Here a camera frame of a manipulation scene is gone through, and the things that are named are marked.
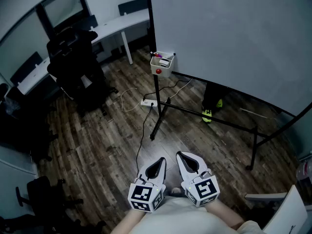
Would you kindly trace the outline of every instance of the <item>wooden floor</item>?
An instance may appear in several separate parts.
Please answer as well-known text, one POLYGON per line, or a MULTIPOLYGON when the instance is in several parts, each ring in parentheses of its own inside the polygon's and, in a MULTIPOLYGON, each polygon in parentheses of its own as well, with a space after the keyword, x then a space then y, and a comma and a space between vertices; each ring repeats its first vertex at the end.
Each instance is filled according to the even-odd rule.
MULTIPOLYGON (((49 177, 51 183, 66 179, 64 190, 72 199, 83 198, 84 204, 69 211, 72 218, 79 218, 83 225, 105 220, 104 233, 120 222, 129 209, 127 195, 130 183, 137 174, 136 154, 142 136, 142 124, 149 108, 137 106, 134 110, 121 110, 122 92, 124 109, 129 110, 141 101, 145 93, 154 92, 154 80, 149 67, 148 48, 133 53, 133 65, 126 57, 103 66, 105 76, 118 94, 111 94, 106 101, 108 115, 100 110, 80 118, 76 105, 66 95, 60 96, 53 106, 57 111, 49 113, 47 122, 59 138, 50 145, 51 162, 41 161, 40 175, 49 177)), ((160 78, 159 86, 173 86, 178 79, 160 78)), ((177 87, 163 89, 163 101, 175 94, 177 87)), ((172 104, 201 112, 205 83, 192 80, 174 98, 172 104)), ((260 132, 270 134, 277 130, 274 117, 277 113, 267 105, 231 92, 223 99, 223 109, 215 117, 244 127, 258 125, 260 132), (240 107, 265 115, 269 119, 248 114, 240 107)), ((145 123, 145 137, 138 156, 139 167, 152 159, 167 160, 167 188, 179 186, 181 177, 176 164, 178 151, 192 152, 204 158, 217 176, 221 190, 220 199, 242 215, 251 203, 244 200, 246 193, 286 192, 296 183, 297 161, 283 136, 278 136, 258 149, 254 170, 245 166, 250 163, 252 135, 219 123, 205 124, 200 117, 168 108, 154 141, 149 135, 158 115, 154 108, 145 123)))

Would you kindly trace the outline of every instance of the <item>whiteboard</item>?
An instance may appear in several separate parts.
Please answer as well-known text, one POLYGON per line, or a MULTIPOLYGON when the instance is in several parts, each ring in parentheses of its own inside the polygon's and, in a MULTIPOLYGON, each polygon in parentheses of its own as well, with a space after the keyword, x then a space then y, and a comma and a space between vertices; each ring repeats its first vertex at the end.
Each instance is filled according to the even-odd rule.
POLYGON ((152 0, 158 51, 175 71, 294 115, 312 101, 312 0, 152 0))

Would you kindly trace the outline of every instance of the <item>white cable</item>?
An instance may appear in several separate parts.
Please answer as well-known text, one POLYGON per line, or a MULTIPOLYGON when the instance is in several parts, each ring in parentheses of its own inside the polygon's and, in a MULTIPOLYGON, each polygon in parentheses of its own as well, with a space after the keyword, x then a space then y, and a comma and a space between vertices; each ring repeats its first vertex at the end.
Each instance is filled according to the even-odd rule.
POLYGON ((180 91, 182 88, 184 88, 184 87, 186 87, 187 85, 189 85, 189 83, 191 82, 191 80, 193 80, 193 79, 190 79, 190 81, 189 81, 186 85, 184 85, 183 87, 181 87, 173 96, 176 96, 177 93, 179 93, 179 91, 180 91))
POLYGON ((124 92, 121 94, 121 96, 120 96, 120 99, 121 99, 121 110, 122 110, 123 112, 132 111, 132 110, 134 110, 134 109, 141 103, 141 101, 139 101, 139 103, 138 103, 133 109, 130 109, 130 110, 123 110, 123 100, 122 100, 122 96, 123 96, 124 93, 126 93, 127 91, 129 91, 129 90, 131 90, 131 89, 137 89, 137 88, 129 88, 129 89, 127 89, 126 91, 124 91, 124 92))
POLYGON ((275 119, 275 118, 268 118, 268 117, 265 117, 265 116, 263 116, 263 115, 256 114, 256 113, 254 113, 254 112, 252 112, 252 111, 249 111, 249 110, 247 110, 247 109, 240 108, 240 110, 245 111, 245 112, 248 112, 248 113, 251 113, 251 114, 253 114, 253 115, 260 116, 260 117, 265 118, 265 119, 275 119))

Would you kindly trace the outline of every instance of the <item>black pants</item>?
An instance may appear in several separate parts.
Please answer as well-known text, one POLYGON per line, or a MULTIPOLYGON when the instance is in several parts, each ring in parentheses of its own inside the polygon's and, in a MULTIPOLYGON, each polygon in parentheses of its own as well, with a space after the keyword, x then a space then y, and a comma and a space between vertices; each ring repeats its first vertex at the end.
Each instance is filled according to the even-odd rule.
POLYGON ((231 91, 230 88, 208 82, 205 90, 204 100, 202 105, 204 110, 212 110, 215 109, 218 101, 225 97, 231 91))

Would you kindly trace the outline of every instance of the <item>white chair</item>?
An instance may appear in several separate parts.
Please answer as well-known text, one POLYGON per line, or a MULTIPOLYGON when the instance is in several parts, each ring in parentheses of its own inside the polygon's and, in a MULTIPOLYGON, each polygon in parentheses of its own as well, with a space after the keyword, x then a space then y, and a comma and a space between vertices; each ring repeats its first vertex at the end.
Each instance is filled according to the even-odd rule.
POLYGON ((308 217, 307 209, 294 185, 288 193, 246 194, 245 199, 250 201, 284 200, 264 227, 263 232, 266 234, 297 234, 308 217))

